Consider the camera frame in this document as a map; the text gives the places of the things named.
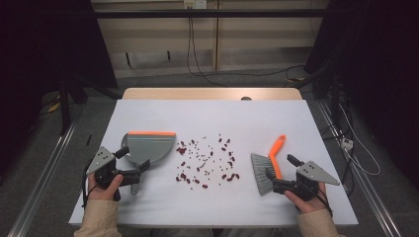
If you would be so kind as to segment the metal floor rail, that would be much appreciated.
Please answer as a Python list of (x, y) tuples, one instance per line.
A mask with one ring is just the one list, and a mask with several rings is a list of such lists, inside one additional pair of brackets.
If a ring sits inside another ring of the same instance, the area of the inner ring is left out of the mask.
[(40, 208), (46, 190), (72, 138), (76, 126), (77, 122), (72, 122), (65, 132), (59, 136), (59, 139), (49, 156), (44, 169), (42, 170), (41, 176), (23, 205), (23, 208), (21, 209), (7, 237), (26, 237), (35, 215)]
[(343, 107), (339, 105), (339, 119), (343, 121), (349, 128), (350, 134), (353, 136), (355, 141), (362, 146), (362, 149), (365, 150), (370, 158), (377, 165), (377, 171), (372, 172), (362, 166), (359, 159), (356, 157), (354, 149), (351, 151), (346, 151), (341, 147), (341, 139), (348, 138), (344, 131), (339, 128), (340, 121), (334, 123), (331, 116), (331, 107), (327, 105), (326, 102), (318, 102), (318, 108), (322, 112), (324, 119), (328, 124), (328, 129), (331, 131), (333, 139), (336, 141), (340, 151), (343, 153), (345, 158), (346, 166), (352, 171), (354, 179), (358, 182), (362, 193), (364, 194), (369, 206), (374, 213), (378, 224), (384, 232), (386, 237), (402, 237), (402, 233), (397, 227), (393, 217), (391, 216), (388, 208), (385, 206), (383, 200), (378, 195), (378, 192), (373, 186), (373, 183), (370, 181), (370, 177), (377, 177), (381, 173), (381, 167), (376, 159), (376, 157), (370, 152), (370, 150), (363, 144), (363, 142), (357, 136), (357, 133), (354, 131), (351, 121)]

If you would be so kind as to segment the black horizontal frame bar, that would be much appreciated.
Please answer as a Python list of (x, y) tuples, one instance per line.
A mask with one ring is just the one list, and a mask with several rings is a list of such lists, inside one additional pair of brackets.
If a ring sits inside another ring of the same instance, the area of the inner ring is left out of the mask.
[(100, 19), (133, 18), (311, 18), (330, 14), (325, 9), (285, 9), (285, 10), (135, 10), (135, 11), (95, 11)]

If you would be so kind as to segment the black metal stand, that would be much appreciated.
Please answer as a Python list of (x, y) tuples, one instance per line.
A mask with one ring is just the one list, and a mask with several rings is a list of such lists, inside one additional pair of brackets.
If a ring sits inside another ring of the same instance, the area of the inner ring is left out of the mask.
[(293, 88), (300, 90), (308, 84), (311, 85), (316, 99), (325, 99), (328, 94), (331, 94), (332, 121), (339, 122), (339, 82), (334, 64), (331, 61), (325, 62), (317, 71), (294, 84)]
[(61, 135), (64, 135), (71, 125), (69, 97), (76, 104), (85, 104), (88, 100), (88, 96), (83, 89), (83, 80), (78, 74), (64, 75), (59, 80)]

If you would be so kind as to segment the orange handled grey bristle brush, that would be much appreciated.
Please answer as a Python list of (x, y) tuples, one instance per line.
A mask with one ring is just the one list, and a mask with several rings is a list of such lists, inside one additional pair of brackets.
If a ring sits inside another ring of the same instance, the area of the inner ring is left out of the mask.
[(251, 154), (251, 163), (253, 167), (254, 177), (258, 192), (261, 196), (267, 194), (272, 188), (272, 181), (268, 180), (265, 176), (265, 169), (268, 168), (274, 171), (277, 179), (282, 178), (282, 172), (277, 161), (277, 154), (282, 149), (287, 137), (281, 134), (274, 142), (268, 156), (262, 156), (255, 153)]

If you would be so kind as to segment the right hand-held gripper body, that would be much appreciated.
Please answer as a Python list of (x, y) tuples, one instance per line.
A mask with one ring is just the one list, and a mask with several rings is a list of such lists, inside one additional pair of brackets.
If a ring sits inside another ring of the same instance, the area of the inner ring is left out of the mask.
[(313, 161), (303, 162), (302, 166), (296, 166), (294, 181), (274, 180), (273, 192), (283, 195), (285, 191), (290, 191), (302, 200), (309, 201), (317, 195), (319, 182), (340, 185), (337, 179)]

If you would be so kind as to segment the group of small green mung beans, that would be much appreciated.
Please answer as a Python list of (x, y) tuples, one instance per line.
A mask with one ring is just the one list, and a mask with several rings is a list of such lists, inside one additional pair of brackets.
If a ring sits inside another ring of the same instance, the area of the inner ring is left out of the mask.
[(210, 188), (212, 174), (216, 168), (215, 161), (215, 147), (210, 136), (193, 138), (189, 142), (185, 174), (191, 190)]

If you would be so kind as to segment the group of red kidney beans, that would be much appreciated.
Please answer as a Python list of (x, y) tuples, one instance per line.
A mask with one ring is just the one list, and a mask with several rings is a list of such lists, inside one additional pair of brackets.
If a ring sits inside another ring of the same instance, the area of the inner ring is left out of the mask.
[[(187, 156), (189, 140), (181, 140), (176, 145), (176, 153), (179, 157), (179, 163), (176, 166), (177, 173), (175, 180), (178, 183), (185, 183), (190, 188), (191, 186), (186, 182), (185, 168), (187, 165)], [(222, 134), (218, 134), (215, 137), (212, 137), (212, 144), (215, 147), (215, 171), (212, 174), (212, 179), (210, 183), (211, 186), (221, 187), (224, 183), (231, 183), (240, 179), (240, 173), (235, 169), (235, 163), (237, 158), (235, 157), (235, 152), (231, 146), (231, 139), (229, 137), (224, 137)]]

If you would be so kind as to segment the white wall socket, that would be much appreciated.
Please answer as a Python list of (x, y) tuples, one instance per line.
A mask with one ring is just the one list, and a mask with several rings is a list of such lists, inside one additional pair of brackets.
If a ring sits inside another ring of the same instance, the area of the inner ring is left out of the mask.
[(184, 0), (185, 9), (204, 10), (208, 7), (207, 0)]

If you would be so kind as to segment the dark curtain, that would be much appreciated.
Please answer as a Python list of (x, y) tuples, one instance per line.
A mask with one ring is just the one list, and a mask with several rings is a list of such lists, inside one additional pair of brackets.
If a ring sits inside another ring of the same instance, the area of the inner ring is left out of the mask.
[(66, 86), (118, 83), (91, 0), (0, 0), (0, 179), (12, 168), (42, 108)]
[(351, 25), (337, 74), (394, 165), (419, 190), (419, 0), (326, 0), (305, 70), (330, 58)]

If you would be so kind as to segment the grey dustpan with orange edge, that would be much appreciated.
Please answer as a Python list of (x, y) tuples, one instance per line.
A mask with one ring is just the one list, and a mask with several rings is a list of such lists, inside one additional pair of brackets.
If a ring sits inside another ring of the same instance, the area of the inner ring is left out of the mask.
[(176, 138), (173, 131), (129, 131), (122, 140), (128, 147), (126, 159), (139, 168), (146, 161), (157, 164), (171, 151)]

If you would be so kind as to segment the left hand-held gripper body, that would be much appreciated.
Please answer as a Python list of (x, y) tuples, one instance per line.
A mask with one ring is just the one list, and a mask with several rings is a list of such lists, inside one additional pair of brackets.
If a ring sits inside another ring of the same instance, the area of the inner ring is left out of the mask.
[(97, 184), (104, 189), (110, 185), (116, 175), (122, 175), (124, 177), (121, 183), (122, 187), (138, 184), (140, 182), (141, 171), (138, 169), (128, 171), (117, 169), (116, 163), (118, 159), (114, 153), (105, 147), (100, 147), (94, 155), (92, 162), (89, 164), (86, 175), (94, 174)]

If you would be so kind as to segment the person's left hand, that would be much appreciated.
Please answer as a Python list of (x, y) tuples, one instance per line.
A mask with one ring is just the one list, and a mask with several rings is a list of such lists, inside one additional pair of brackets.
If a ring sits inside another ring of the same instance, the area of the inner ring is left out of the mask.
[(97, 185), (94, 174), (88, 176), (88, 200), (102, 199), (102, 200), (113, 200), (115, 192), (119, 189), (124, 177), (122, 175), (116, 175), (111, 181), (110, 185), (105, 189), (101, 189)]

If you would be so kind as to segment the person's right hand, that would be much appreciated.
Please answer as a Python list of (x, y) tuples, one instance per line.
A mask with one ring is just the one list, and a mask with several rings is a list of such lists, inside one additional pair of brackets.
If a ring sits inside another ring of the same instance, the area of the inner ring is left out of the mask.
[(301, 214), (306, 214), (310, 212), (314, 212), (321, 209), (326, 209), (327, 204), (327, 195), (326, 195), (326, 187), (324, 183), (318, 184), (319, 191), (318, 197), (315, 197), (309, 201), (304, 201), (299, 198), (297, 195), (290, 191), (285, 191), (285, 196), (288, 200), (290, 200), (296, 207), (299, 208)]

